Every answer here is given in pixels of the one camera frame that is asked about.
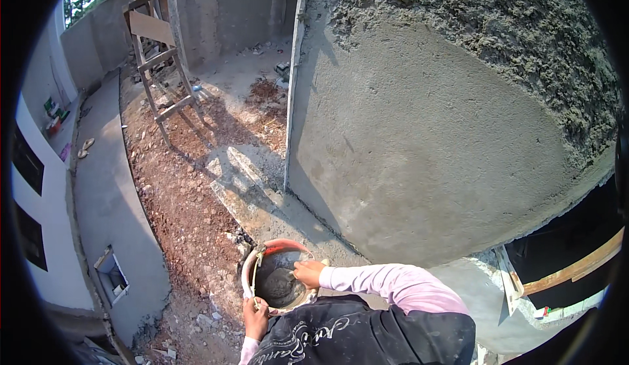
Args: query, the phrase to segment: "pink long sleeve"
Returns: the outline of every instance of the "pink long sleeve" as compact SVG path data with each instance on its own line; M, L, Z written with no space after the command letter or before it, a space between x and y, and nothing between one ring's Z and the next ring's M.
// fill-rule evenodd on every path
M404 264L363 267L324 267L319 275L323 288L377 294L405 314L412 310L469 315L467 306L448 286L423 268Z
M256 353L260 342L254 338L245 336L245 341L242 342L242 350L240 351L240 362L238 365L247 365L251 357Z

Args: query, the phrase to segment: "hand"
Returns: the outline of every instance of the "hand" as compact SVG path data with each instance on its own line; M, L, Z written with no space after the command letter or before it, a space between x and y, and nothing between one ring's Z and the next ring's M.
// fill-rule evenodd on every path
M295 278L302 282L306 289L310 290L319 287L319 275L325 264L315 260L295 261Z
M260 310L256 310L253 298L245 298L242 314L245 317L245 336L262 341L269 327L269 304L262 298L256 297Z

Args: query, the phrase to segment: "wet cement mortar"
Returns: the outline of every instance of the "wet cement mortar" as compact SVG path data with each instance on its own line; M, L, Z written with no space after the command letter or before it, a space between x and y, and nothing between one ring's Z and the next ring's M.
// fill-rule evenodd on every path
M621 111L618 78L582 0L310 1L331 9L328 26L345 50L359 49L356 28L376 28L385 19L424 23L464 47L547 109L577 169L613 143Z

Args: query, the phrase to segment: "wooden ladder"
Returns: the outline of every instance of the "wooden ladder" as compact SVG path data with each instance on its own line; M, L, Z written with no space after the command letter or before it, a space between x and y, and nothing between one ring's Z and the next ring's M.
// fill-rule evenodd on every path
M153 7L153 0L130 1L128 5L123 6L123 14L131 34L131 41L133 42L138 71L140 72L140 78L142 78L142 84L144 84L148 104L151 106L151 110L153 111L153 118L155 119L155 122L157 122L157 126L162 133L164 141L166 141L166 145L168 145L168 148L171 148L172 146L170 145L168 134L166 133L166 129L164 129L162 122L174 114L175 111L179 111L185 106L191 105L203 124L205 124L205 120L203 119L203 112L199 107L197 96L193 92L193 88L190 85L188 78L185 76L184 68L181 66L181 61L179 60L179 49L175 44L175 40L172 36L172 30L170 29L168 0L158 1L161 19L155 17L157 12ZM146 7L148 15L137 11L137 9L141 7ZM144 56L144 51L142 50L140 37L146 37L163 43L164 46L160 45L160 50L165 49L165 51L158 52L157 55L147 60ZM179 72L179 76L181 77L181 81L183 82L188 95L160 113L157 111L157 107L153 101L153 95L151 95L150 85L148 84L150 76L147 72L154 65L167 61L170 58L173 58L175 66L177 66L177 71Z

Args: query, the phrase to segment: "person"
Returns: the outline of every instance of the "person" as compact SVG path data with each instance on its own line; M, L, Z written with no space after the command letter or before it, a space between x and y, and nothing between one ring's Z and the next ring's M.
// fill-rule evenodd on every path
M452 289L423 268L404 264L327 267L295 262L295 278L322 287L386 298L373 310L357 295L319 297L269 320L269 306L243 301L245 364L465 364L476 325Z

